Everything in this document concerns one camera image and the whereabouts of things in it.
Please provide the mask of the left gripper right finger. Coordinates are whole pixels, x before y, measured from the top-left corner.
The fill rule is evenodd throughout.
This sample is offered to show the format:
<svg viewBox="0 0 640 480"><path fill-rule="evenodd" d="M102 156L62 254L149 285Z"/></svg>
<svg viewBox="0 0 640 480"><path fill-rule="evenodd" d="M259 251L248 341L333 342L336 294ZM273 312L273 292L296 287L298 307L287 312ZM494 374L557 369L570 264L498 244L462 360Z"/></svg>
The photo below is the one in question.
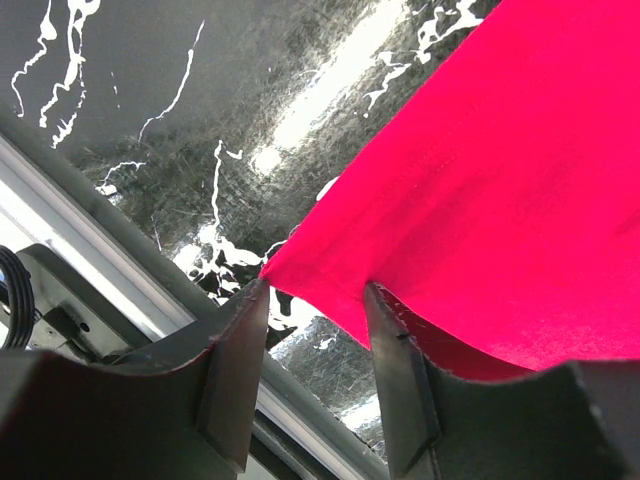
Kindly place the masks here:
<svg viewBox="0 0 640 480"><path fill-rule="evenodd" d="M393 478L638 477L637 362L529 373L422 325L379 285L364 305Z"/></svg>

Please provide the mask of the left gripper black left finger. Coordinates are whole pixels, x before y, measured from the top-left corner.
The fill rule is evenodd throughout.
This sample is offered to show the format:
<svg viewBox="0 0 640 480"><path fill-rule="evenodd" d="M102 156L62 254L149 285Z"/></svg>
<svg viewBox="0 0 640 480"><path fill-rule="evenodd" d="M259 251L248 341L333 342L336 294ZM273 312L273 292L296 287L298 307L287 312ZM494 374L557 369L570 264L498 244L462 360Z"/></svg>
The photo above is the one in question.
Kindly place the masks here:
<svg viewBox="0 0 640 480"><path fill-rule="evenodd" d="M269 293L255 280L203 320L112 365L1 354L5 479L234 479L246 469Z"/></svg>

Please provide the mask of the crimson t shirt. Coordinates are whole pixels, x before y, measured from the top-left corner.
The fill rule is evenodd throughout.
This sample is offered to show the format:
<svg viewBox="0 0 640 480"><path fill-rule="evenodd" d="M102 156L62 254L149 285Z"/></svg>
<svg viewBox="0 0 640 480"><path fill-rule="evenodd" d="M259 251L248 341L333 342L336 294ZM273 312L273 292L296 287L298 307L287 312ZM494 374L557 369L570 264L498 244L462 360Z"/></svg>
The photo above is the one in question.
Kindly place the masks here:
<svg viewBox="0 0 640 480"><path fill-rule="evenodd" d="M639 356L639 5L503 1L263 268L370 345L364 290L440 367Z"/></svg>

